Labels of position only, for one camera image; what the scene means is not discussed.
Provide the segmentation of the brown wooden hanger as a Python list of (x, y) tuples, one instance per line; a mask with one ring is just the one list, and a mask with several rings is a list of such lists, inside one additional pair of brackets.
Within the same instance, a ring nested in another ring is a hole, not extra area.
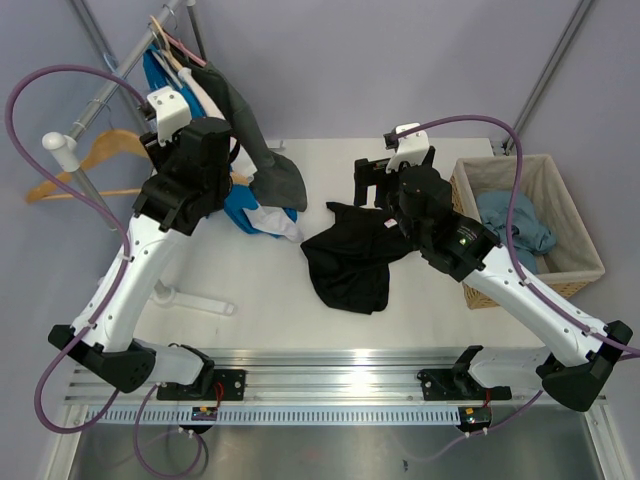
[[(61, 139), (64, 138), (66, 146), (58, 146)], [(75, 174), (86, 173), (87, 171), (98, 167), (99, 165), (109, 161), (118, 155), (131, 154), (136, 157), (145, 159), (152, 166), (149, 155), (147, 154), (143, 144), (140, 142), (139, 137), (135, 133), (123, 130), (113, 129), (101, 133), (93, 142), (89, 153), (85, 159), (78, 163), (74, 154), (76, 146), (75, 140), (66, 135), (61, 135), (56, 132), (46, 134), (43, 139), (43, 146), (46, 150), (52, 154), (61, 154), (63, 160), (73, 160), (72, 166), (78, 166), (77, 170), (73, 172), (66, 171), (63, 168), (63, 172), (56, 175), (56, 179), (63, 184), (69, 184), (75, 177)], [(41, 200), (59, 200), (70, 199), (70, 194), (54, 194), (59, 187), (50, 180), (45, 180), (39, 186), (32, 188), (26, 195), (26, 202), (32, 204)], [(123, 196), (139, 193), (139, 189), (124, 189), (113, 191), (98, 192), (101, 196)]]

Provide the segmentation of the black t shirt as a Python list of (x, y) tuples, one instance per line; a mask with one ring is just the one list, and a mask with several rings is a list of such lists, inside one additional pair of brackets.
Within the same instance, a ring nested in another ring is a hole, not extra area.
[(387, 210), (328, 202), (334, 224), (305, 240), (312, 286), (328, 307), (371, 315), (386, 309), (389, 265), (413, 251)]

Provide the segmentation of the grey-blue t shirt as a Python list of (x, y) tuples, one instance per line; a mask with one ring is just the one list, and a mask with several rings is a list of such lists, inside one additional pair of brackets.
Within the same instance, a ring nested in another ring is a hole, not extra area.
[[(510, 191), (490, 191), (476, 198), (483, 225), (507, 243), (507, 213)], [(557, 243), (554, 233), (541, 222), (528, 197), (518, 193), (512, 214), (512, 238), (519, 262), (531, 273), (538, 274), (537, 258), (548, 254)]]

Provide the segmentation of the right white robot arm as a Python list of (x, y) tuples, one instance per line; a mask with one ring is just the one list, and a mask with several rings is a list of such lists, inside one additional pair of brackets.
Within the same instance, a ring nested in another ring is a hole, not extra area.
[(378, 187), (377, 205), (389, 208), (403, 237), (430, 266), (490, 298), (544, 344), (521, 351), (468, 347), (448, 374), (455, 394), (473, 399), (492, 389), (535, 389), (566, 408), (588, 411), (632, 330), (579, 312), (531, 275), (471, 209), (472, 190), (461, 168), (444, 180), (434, 158), (434, 147), (428, 147), (410, 163), (355, 161), (355, 205), (366, 202), (368, 187)]

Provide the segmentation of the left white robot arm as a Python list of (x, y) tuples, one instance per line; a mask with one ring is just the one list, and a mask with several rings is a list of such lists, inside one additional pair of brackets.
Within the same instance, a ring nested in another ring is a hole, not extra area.
[(200, 220), (223, 208), (237, 156), (233, 136), (229, 123), (214, 117), (192, 120), (167, 143), (143, 136), (156, 173), (134, 202), (129, 243), (82, 313), (49, 333), (51, 345), (122, 393), (147, 382), (194, 399), (213, 390), (210, 357), (186, 345), (144, 342), (134, 332), (165, 267)]

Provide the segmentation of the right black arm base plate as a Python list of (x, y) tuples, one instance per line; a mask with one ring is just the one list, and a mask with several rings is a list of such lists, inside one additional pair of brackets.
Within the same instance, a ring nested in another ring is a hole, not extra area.
[(425, 401), (506, 401), (512, 399), (509, 387), (483, 387), (466, 372), (452, 369), (422, 369), (417, 375)]

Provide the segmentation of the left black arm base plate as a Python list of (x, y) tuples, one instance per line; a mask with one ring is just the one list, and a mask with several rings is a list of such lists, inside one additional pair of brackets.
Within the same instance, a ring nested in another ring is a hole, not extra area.
[(228, 401), (244, 400), (247, 372), (244, 369), (220, 369), (213, 371), (211, 382), (205, 389), (201, 385), (184, 386), (168, 383), (158, 388), (159, 401)]

